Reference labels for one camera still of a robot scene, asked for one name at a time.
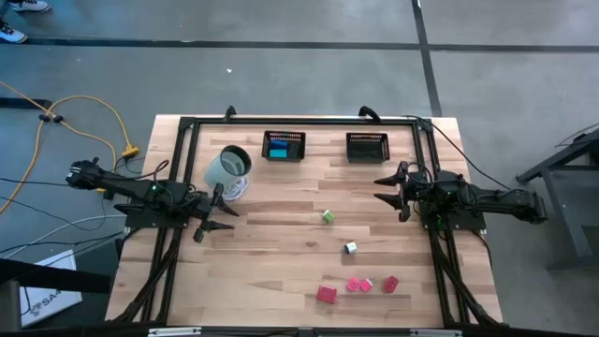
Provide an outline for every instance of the white paper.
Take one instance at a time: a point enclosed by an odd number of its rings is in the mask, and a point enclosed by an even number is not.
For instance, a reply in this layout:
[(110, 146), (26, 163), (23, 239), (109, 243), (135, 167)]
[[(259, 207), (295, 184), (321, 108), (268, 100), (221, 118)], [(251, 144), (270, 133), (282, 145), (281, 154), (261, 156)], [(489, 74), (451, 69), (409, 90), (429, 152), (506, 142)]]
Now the white paper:
[[(75, 266), (75, 257), (72, 254), (73, 250), (67, 250), (66, 252), (56, 256), (51, 256), (41, 260), (36, 264), (45, 266), (59, 258), (71, 255), (61, 259), (60, 261), (56, 261), (49, 267), (76, 271), (77, 268)], [(21, 292), (21, 312), (24, 313), (28, 308), (27, 297), (25, 296), (25, 288), (21, 287), (19, 291)], [(29, 302), (31, 303), (31, 311), (21, 316), (22, 327), (27, 327), (31, 324), (34, 324), (82, 301), (81, 293), (79, 291), (62, 291), (28, 286), (27, 294), (29, 295)]]

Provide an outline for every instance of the wooden table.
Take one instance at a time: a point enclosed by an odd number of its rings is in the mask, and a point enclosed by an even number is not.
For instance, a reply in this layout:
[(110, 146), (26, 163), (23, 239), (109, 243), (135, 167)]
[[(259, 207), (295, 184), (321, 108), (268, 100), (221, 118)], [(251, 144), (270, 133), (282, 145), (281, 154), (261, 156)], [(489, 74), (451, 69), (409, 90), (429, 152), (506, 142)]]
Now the wooden table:
[[(180, 117), (156, 116), (144, 173), (153, 171), (160, 161), (171, 159)], [(456, 119), (433, 121), (461, 146)], [(287, 163), (262, 158), (265, 130), (306, 132), (305, 159)], [(388, 133), (391, 159), (382, 165), (349, 164), (345, 157), (346, 132)], [(468, 177), (464, 158), (438, 132), (435, 140), (442, 169)], [(424, 135), (422, 143), (428, 155)], [(204, 171), (229, 144), (240, 145), (253, 162), (248, 189), (240, 200), (229, 203), (241, 216), (235, 218), (217, 211), (214, 220), (236, 228), (211, 232), (202, 244), (192, 240), (197, 223), (184, 232), (168, 317), (170, 325), (442, 326), (428, 234), (417, 214), (401, 224), (396, 211), (373, 197), (373, 193), (394, 191), (392, 187), (373, 184), (374, 179), (393, 174), (402, 160), (416, 160), (410, 128), (203, 125), (192, 179), (198, 189), (210, 190), (203, 180)], [(183, 148), (179, 181), (187, 146)], [(167, 176), (165, 169), (161, 178)], [(324, 210), (335, 214), (332, 225), (322, 220)], [(155, 236), (156, 230), (143, 229), (124, 246), (107, 318), (122, 312), (146, 281)], [(488, 313), (501, 320), (485, 247), (470, 232), (458, 231), (455, 236), (464, 282)], [(342, 254), (347, 242), (358, 244), (357, 254)], [(389, 275), (401, 280), (393, 294), (381, 290)], [(373, 290), (367, 294), (348, 292), (345, 283), (349, 277), (370, 278)], [(336, 287), (337, 303), (316, 301), (319, 285)], [(458, 317), (452, 286), (448, 292), (452, 313)], [(160, 294), (161, 285), (157, 288), (154, 313)]]

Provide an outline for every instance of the black mesh basket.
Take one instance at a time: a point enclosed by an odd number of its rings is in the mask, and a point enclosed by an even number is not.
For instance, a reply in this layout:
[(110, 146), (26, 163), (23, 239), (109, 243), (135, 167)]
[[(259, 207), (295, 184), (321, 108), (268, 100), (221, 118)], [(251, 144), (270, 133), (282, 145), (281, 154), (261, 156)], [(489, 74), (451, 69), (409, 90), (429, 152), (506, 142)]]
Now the black mesh basket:
[[(272, 150), (285, 156), (271, 156)], [(287, 131), (264, 131), (262, 156), (267, 160), (294, 161), (303, 159), (306, 152), (306, 133)]]
[(350, 163), (380, 164), (389, 160), (387, 134), (347, 133), (346, 140)]

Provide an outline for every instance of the person's foot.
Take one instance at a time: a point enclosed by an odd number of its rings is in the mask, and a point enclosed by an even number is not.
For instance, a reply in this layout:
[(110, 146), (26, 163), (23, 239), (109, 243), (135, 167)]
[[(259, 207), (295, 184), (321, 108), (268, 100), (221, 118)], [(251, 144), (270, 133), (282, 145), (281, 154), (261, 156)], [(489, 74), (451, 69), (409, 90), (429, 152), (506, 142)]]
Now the person's foot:
[(34, 11), (43, 12), (50, 9), (50, 5), (45, 1), (23, 0), (20, 3), (10, 3), (10, 7), (15, 11)]
[(8, 23), (0, 23), (0, 37), (8, 42), (22, 43), (27, 39), (27, 35), (12, 29)]

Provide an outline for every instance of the gray floor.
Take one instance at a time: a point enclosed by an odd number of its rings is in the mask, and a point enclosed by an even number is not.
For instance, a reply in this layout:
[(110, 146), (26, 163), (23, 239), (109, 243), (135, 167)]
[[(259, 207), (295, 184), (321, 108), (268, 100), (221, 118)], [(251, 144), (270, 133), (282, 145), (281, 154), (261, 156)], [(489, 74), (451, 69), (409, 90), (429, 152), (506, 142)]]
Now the gray floor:
[[(48, 14), (9, 12), (5, 19), (32, 35), (50, 37), (417, 42), (409, 0), (52, 4)], [(592, 0), (421, 0), (421, 5), (431, 43), (599, 44), (599, 6)], [(599, 54), (433, 52), (431, 59), (443, 115), (459, 119), (466, 153), (512, 186), (516, 174), (554, 153), (555, 143), (597, 122)], [(158, 113), (222, 113), (232, 104), (239, 113), (355, 114), (368, 105), (385, 115), (431, 115), (418, 51), (0, 45), (0, 62), (0, 79), (28, 95), (107, 100), (143, 152)], [(96, 103), (71, 102), (59, 111), (78, 128), (124, 147), (116, 120)], [(1, 176), (21, 178), (36, 128), (36, 112), (2, 111)], [(104, 145), (48, 125), (30, 180), (62, 182), (72, 161), (94, 156), (110, 165)], [(472, 173), (474, 183), (493, 187)], [(0, 195), (7, 197), (12, 187), (0, 183)], [(547, 196), (539, 182), (531, 187)], [(99, 195), (68, 188), (28, 185), (18, 200), (69, 220), (102, 213)], [(108, 202), (106, 210), (116, 213)], [(547, 264), (573, 254), (559, 224), (531, 226), (499, 215), (487, 220), (505, 321), (599, 334), (599, 271), (557, 276), (545, 271)], [(11, 205), (0, 216), (0, 249), (62, 224)], [(121, 227), (122, 220), (109, 220), (94, 233), (71, 228), (53, 239), (84, 240)], [(36, 261), (64, 249), (32, 247), (15, 258)]]

